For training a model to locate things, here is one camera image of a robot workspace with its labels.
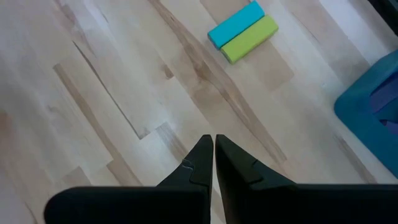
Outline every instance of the wood grain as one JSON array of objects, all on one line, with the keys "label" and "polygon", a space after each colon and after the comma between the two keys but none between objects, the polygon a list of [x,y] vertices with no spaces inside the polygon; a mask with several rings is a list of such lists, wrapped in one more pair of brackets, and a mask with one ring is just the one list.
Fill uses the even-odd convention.
[{"label": "wood grain", "polygon": [[[69,187],[157,185],[203,134],[296,182],[397,183],[333,112],[398,48],[383,19],[367,1],[258,0],[279,31],[230,65],[207,32],[248,2],[1,1],[0,195],[13,222],[43,223]],[[215,173],[212,191],[212,223],[225,223]]]}]

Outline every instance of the green block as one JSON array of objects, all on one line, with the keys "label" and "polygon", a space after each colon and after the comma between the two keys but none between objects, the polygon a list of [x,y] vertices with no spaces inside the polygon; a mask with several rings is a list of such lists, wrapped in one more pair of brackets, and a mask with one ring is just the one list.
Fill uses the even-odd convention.
[{"label": "green block", "polygon": [[245,56],[278,30],[271,16],[264,16],[241,34],[225,44],[221,51],[230,63]]}]

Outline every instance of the blue block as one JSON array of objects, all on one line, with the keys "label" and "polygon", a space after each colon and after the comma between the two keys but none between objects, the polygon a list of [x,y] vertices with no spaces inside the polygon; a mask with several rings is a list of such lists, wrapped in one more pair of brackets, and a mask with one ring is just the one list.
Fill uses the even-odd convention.
[{"label": "blue block", "polygon": [[398,136],[389,131],[380,121],[395,120],[390,114],[396,101],[374,114],[370,96],[389,77],[398,72],[398,50],[375,63],[358,81],[348,88],[336,101],[335,113],[339,119],[368,147],[368,149],[398,177]]},{"label": "blue block", "polygon": [[220,49],[264,16],[260,5],[253,1],[207,33],[208,37]]}]

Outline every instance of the foam block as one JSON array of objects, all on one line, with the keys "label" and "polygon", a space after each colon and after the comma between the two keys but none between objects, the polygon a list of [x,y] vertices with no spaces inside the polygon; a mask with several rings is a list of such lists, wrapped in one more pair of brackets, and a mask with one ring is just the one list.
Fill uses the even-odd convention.
[{"label": "foam block", "polygon": [[278,30],[271,16],[264,16],[221,48],[230,63],[235,63]]},{"label": "foam block", "polygon": [[211,30],[208,37],[214,46],[220,49],[262,17],[264,11],[256,1],[253,1]]}]

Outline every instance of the rectangular block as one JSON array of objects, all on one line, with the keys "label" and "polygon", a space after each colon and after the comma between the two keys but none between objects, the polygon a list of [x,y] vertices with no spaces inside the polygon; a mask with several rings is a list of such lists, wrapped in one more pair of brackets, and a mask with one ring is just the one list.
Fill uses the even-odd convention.
[{"label": "rectangular block", "polygon": [[271,16],[264,16],[221,48],[230,63],[235,63],[278,30]]},{"label": "rectangular block", "polygon": [[264,17],[264,11],[256,1],[253,1],[229,19],[220,23],[207,35],[214,46],[220,49],[262,17]]}]

